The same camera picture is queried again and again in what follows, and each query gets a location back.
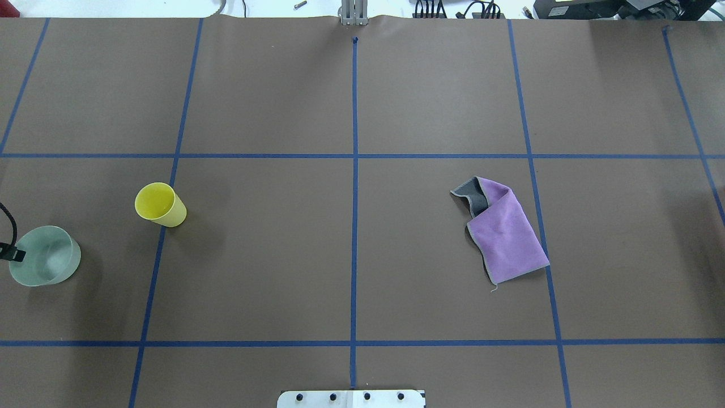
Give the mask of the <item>green bowl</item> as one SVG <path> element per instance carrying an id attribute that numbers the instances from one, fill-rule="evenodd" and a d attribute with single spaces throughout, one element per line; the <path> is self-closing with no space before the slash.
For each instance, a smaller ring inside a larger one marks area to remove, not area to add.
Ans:
<path id="1" fill-rule="evenodd" d="M 77 241 L 57 226 L 37 227 L 15 247 L 25 256 L 21 262 L 10 261 L 8 270 L 16 282 L 27 287 L 65 281 L 75 273 L 82 256 Z"/>

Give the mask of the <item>yellow plastic cup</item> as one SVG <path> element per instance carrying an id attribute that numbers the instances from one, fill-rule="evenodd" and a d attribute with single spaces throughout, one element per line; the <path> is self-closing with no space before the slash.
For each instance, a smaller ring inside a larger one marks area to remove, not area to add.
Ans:
<path id="1" fill-rule="evenodd" d="M 153 182 L 141 188 L 135 196 L 134 208 L 142 219 L 168 228 L 181 225 L 188 214 L 176 191 L 163 182 Z"/>

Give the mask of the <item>purple grey cloth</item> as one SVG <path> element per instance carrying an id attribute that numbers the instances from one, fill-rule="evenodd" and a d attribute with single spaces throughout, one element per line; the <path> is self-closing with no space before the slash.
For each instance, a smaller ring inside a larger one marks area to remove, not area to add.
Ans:
<path id="1" fill-rule="evenodd" d="M 466 230 L 481 253 L 484 270 L 495 287 L 551 265 L 541 242 L 507 185 L 474 176 L 451 189 L 466 203 Z"/>

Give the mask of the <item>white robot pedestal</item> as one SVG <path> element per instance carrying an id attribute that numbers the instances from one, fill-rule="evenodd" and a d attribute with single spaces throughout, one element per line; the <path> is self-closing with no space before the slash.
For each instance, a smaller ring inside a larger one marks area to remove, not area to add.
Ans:
<path id="1" fill-rule="evenodd" d="M 426 407 L 423 390 L 290 390 L 277 407 Z"/>

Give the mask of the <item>aluminium frame post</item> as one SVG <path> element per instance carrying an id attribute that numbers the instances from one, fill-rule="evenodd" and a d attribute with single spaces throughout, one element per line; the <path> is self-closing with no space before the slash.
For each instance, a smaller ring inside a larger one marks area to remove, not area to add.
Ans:
<path id="1" fill-rule="evenodd" d="M 342 26 L 367 26 L 369 23 L 368 1 L 342 0 L 338 16 Z"/>

